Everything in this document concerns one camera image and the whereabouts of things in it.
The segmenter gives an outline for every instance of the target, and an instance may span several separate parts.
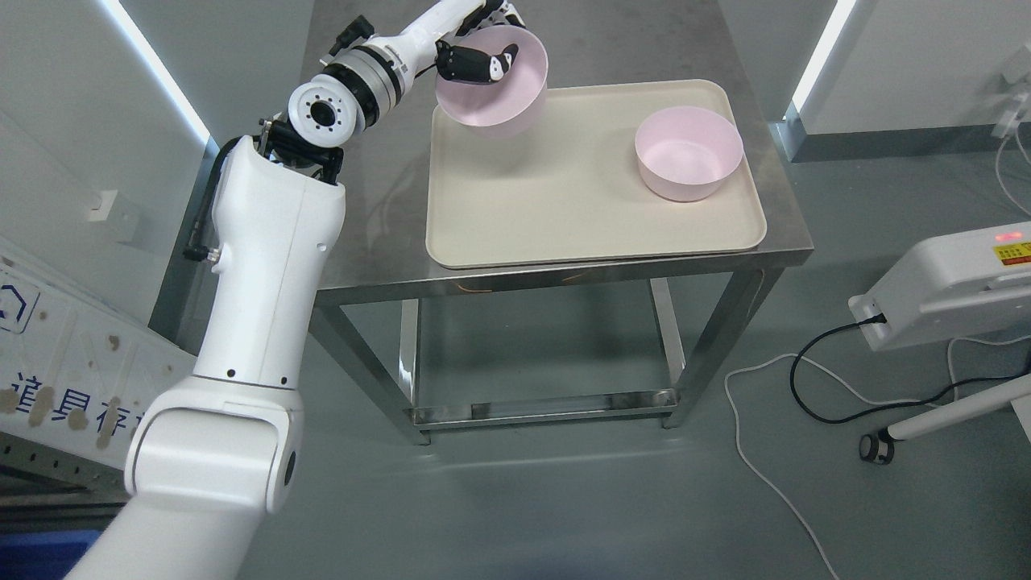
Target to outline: black cable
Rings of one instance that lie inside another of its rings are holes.
[[[211,214],[211,204],[214,202],[214,190],[222,177],[222,165],[240,138],[242,137],[234,137],[226,141],[226,144],[219,149],[219,153],[214,156],[211,171],[204,184],[200,207],[197,208],[197,214],[194,216],[194,223],[190,229],[190,238],[187,240],[186,247],[182,248],[182,254],[189,260],[200,262],[207,258],[208,248],[202,244],[202,241],[204,240],[204,230],[207,228],[208,215]]]
[[[433,70],[434,68],[436,68],[436,66],[437,66],[436,63],[434,63],[434,64],[431,64],[430,66],[424,68],[423,70],[420,70],[419,72],[415,73],[415,78],[419,78],[423,74],[429,72],[430,70]]]
[[[860,327],[863,327],[865,325],[884,325],[886,322],[888,322],[888,320],[885,318],[885,315],[878,314],[877,316],[870,317],[870,318],[868,318],[866,320],[862,320],[860,322],[853,322],[852,325],[845,325],[844,327],[838,327],[837,329],[832,329],[831,331],[828,331],[828,332],[824,333],[823,335],[817,337],[816,339],[809,341],[809,344],[805,345],[805,347],[802,348],[802,350],[798,351],[798,354],[795,355],[795,359],[794,359],[794,361],[791,364],[791,373],[788,375],[788,380],[789,380],[789,383],[791,384],[791,395],[792,395],[792,397],[795,398],[795,403],[798,404],[798,406],[802,409],[802,411],[805,411],[805,413],[809,417],[812,417],[813,419],[820,421],[821,423],[827,423],[829,425],[839,425],[841,423],[847,423],[849,421],[854,421],[856,419],[859,419],[860,417],[865,417],[865,416],[871,415],[873,413],[879,413],[882,411],[888,411],[889,409],[902,409],[902,408],[906,408],[906,407],[920,407],[922,405],[927,405],[929,403],[934,403],[935,401],[938,401],[939,399],[941,399],[941,398],[945,397],[946,395],[949,395],[949,393],[952,391],[953,389],[955,389],[957,387],[962,387],[963,385],[967,385],[967,384],[970,384],[970,383],[979,383],[979,382],[985,382],[985,381],[1011,381],[1013,379],[1017,379],[1019,377],[1023,377],[1023,376],[1031,373],[1031,353],[1029,353],[1028,359],[1027,359],[1027,361],[1024,364],[1024,369],[1019,374],[1017,374],[1017,375],[1010,375],[1008,377],[974,377],[974,378],[971,378],[971,379],[963,379],[962,381],[957,381],[955,383],[950,384],[945,388],[943,388],[940,391],[938,391],[937,395],[935,395],[933,397],[930,397],[928,399],[925,399],[923,401],[914,401],[914,402],[911,402],[911,403],[890,403],[888,405],[879,405],[877,407],[871,407],[870,409],[867,409],[865,411],[860,411],[859,413],[856,413],[854,415],[849,415],[847,417],[842,417],[840,419],[828,419],[827,417],[824,417],[824,416],[818,414],[817,412],[812,411],[804,403],[802,403],[802,398],[799,397],[798,389],[795,386],[795,372],[798,369],[798,364],[801,363],[802,357],[805,356],[805,353],[808,352],[809,349],[811,349],[817,343],[819,343],[820,341],[826,339],[827,337],[830,337],[831,335],[837,335],[838,333],[844,333],[845,331],[852,331],[853,329],[859,329]]]

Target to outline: white robotic arm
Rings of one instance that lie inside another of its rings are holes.
[[[442,0],[390,37],[359,19],[323,72],[293,93],[286,118],[231,146],[212,200],[220,246],[187,251],[215,262],[220,276],[193,376],[147,410],[126,463],[133,499],[68,578],[236,576],[264,515],[286,500],[300,449],[301,352],[344,217],[339,146],[431,67],[458,81],[499,81],[518,47],[492,56],[450,44],[492,24],[523,25],[503,0]],[[311,164],[319,178],[293,169]]]

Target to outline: white wall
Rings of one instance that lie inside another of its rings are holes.
[[[219,143],[256,133],[298,84],[314,0],[122,4]]]
[[[219,142],[282,109],[312,2],[123,0]],[[96,0],[2,6],[0,234],[145,323],[203,143]],[[87,223],[102,189],[141,208],[131,241]]]
[[[203,152],[94,2],[0,18],[0,233],[146,322]],[[126,243],[88,223],[95,191],[141,210]]]
[[[866,20],[850,23],[851,50],[801,110],[806,132],[995,123],[1002,65],[1031,37],[1031,2],[860,0],[858,9]]]
[[[763,117],[779,121],[835,0],[720,0]]]

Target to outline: blue bin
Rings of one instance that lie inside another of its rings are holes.
[[[96,530],[0,536],[0,579],[61,580],[99,537]]]

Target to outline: caster wheel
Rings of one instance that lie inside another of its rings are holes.
[[[884,441],[878,434],[867,434],[859,440],[859,457],[870,464],[887,466],[895,456],[895,444]]]

